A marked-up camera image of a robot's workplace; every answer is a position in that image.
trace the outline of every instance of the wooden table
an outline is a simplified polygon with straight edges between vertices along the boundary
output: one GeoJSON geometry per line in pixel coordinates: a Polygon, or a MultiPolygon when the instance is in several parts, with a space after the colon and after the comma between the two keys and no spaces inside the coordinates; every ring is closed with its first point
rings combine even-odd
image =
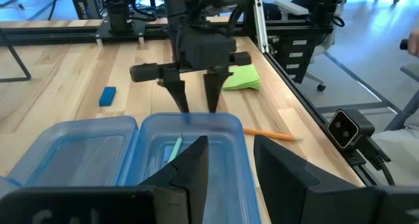
{"type": "MultiPolygon", "coordinates": [[[[2,27],[97,26],[101,20],[2,23],[2,27]]],[[[358,186],[361,180],[290,91],[282,78],[247,37],[237,38],[239,51],[248,51],[261,76],[256,90],[223,91],[218,111],[236,115],[244,127],[293,134],[297,143],[277,141],[302,158],[358,186]]],[[[16,47],[33,79],[0,84],[0,176],[19,161],[37,136],[57,122],[129,115],[140,125],[152,113],[178,112],[165,88],[155,81],[133,83],[129,68],[144,63],[168,63],[169,40],[104,45],[45,45],[16,47]],[[111,107],[98,107],[105,86],[116,86],[111,107]]],[[[0,48],[0,76],[16,77],[20,68],[7,49],[0,48]]],[[[181,76],[191,112],[208,112],[202,72],[181,76]]],[[[262,219],[266,208],[255,173],[253,136],[246,145],[257,186],[262,219]]]]}

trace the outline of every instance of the blue block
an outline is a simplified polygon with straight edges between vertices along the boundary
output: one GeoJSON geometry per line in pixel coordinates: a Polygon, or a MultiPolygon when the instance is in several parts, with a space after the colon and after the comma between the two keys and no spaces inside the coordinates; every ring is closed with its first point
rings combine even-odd
{"type": "Polygon", "coordinates": [[[114,86],[106,86],[105,89],[103,89],[102,95],[100,96],[99,100],[99,106],[111,106],[113,98],[115,97],[115,94],[117,93],[117,88],[114,86]]]}

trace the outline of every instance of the translucent blue container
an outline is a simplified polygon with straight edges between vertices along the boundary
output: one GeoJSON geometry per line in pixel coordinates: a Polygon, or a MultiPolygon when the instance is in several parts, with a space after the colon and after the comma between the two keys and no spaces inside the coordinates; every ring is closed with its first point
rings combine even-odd
{"type": "Polygon", "coordinates": [[[229,114],[156,114],[140,130],[131,117],[59,123],[0,177],[0,189],[137,185],[166,165],[181,134],[181,151],[209,138],[204,223],[260,223],[243,128],[229,114]]]}

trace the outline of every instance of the person's arm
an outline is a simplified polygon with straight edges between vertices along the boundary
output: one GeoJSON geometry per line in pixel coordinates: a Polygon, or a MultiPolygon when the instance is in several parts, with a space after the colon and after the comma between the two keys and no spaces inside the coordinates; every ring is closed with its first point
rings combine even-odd
{"type": "Polygon", "coordinates": [[[419,29],[410,34],[408,46],[409,54],[419,57],[419,29]]]}

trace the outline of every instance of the green marker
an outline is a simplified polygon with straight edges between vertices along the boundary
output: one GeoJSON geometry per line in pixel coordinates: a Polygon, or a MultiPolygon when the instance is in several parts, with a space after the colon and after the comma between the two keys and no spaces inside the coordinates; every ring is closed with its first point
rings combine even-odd
{"type": "Polygon", "coordinates": [[[175,147],[173,148],[173,151],[170,154],[168,162],[171,162],[173,159],[175,159],[175,157],[177,156],[177,153],[179,152],[179,149],[181,148],[181,144],[182,144],[182,134],[177,138],[175,147]]]}

